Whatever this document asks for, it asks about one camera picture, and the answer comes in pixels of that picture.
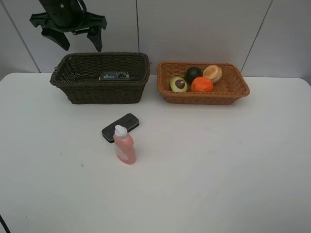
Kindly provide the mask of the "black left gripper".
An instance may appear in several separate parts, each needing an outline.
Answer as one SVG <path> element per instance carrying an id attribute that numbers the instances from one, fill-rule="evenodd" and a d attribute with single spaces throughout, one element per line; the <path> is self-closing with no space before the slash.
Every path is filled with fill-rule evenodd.
<path id="1" fill-rule="evenodd" d="M 98 52 L 102 51 L 102 29 L 106 29 L 105 16 L 87 11 L 82 0 L 41 0 L 45 12 L 32 14 L 33 26 L 41 26 L 42 36 L 68 51 L 70 43 L 64 33 L 87 33 L 87 38 Z"/>

